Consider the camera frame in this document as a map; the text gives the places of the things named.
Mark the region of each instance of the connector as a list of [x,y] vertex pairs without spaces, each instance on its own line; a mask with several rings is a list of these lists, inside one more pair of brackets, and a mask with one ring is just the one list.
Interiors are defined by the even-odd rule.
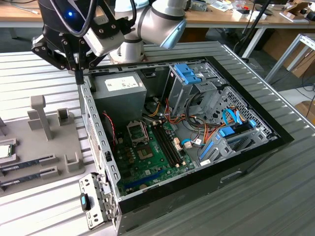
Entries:
[[186,149],[192,148],[191,142],[188,141],[188,142],[184,143],[184,147],[185,147]]

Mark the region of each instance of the blue tab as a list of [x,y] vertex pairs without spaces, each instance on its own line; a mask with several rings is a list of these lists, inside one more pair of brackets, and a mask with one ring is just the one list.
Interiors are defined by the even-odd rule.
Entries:
[[222,137],[225,137],[227,135],[234,134],[235,132],[230,126],[228,126],[220,129],[219,133],[221,134]]
[[205,157],[205,155],[207,154],[207,152],[209,151],[209,149],[212,147],[212,145],[213,145],[213,142],[211,141],[211,143],[209,143],[209,145],[206,147],[206,149],[203,151],[203,153],[201,154],[201,156],[200,156],[200,160],[202,160],[204,157]]
[[82,196],[82,198],[81,198],[81,202],[82,202],[82,205],[84,205],[84,204],[85,204],[85,196]]
[[252,125],[253,128],[257,125],[253,119],[250,120],[250,124]]
[[193,70],[190,69],[186,64],[177,64],[174,67],[187,85],[197,84],[202,81],[200,78],[195,76]]

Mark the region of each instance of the slotted metal table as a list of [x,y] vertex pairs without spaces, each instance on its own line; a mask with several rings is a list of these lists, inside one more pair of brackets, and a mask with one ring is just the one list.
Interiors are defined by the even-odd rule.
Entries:
[[[214,56],[295,140],[246,177],[125,235],[314,235],[314,126],[218,42],[182,43],[170,51],[146,45],[145,51],[150,60]],[[0,54],[2,119],[26,118],[29,96],[38,94],[46,97],[46,113],[68,107],[75,114],[86,172],[1,197],[1,235],[114,236],[109,223],[90,232],[81,209],[78,179],[95,167],[74,77],[31,52]]]

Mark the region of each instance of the metal case frame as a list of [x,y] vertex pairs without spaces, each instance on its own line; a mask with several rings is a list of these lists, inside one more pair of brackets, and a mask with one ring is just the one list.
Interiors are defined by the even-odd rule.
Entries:
[[[126,200],[115,199],[119,211],[115,221],[118,234],[130,231],[145,222],[165,215],[173,209],[222,188],[234,179],[253,171],[274,152],[283,149],[293,141],[286,130],[213,57],[197,57],[196,59],[205,59],[210,63],[228,81],[229,86],[241,94],[248,106],[256,111],[265,124],[278,135],[278,138],[241,153],[237,155],[237,158],[235,156],[227,159],[162,186],[152,188],[132,198]],[[81,109],[83,108],[83,120],[91,146],[94,146],[92,149],[97,150],[94,151],[96,167],[101,172],[105,169],[106,173],[115,176],[116,180],[120,179],[105,132],[100,125],[97,110],[93,108],[95,103],[93,99],[89,99],[92,94],[88,83],[81,86],[81,92],[80,97],[83,101],[80,104]],[[112,182],[114,196],[118,191],[116,186],[118,181],[115,181],[115,179]]]

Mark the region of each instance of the yellow wire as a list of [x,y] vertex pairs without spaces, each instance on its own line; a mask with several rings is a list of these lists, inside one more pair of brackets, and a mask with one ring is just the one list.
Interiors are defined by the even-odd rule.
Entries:
[[157,104],[157,109],[154,113],[152,113],[151,115],[149,115],[150,117],[154,117],[157,113],[158,113],[158,108],[159,108],[160,103]]

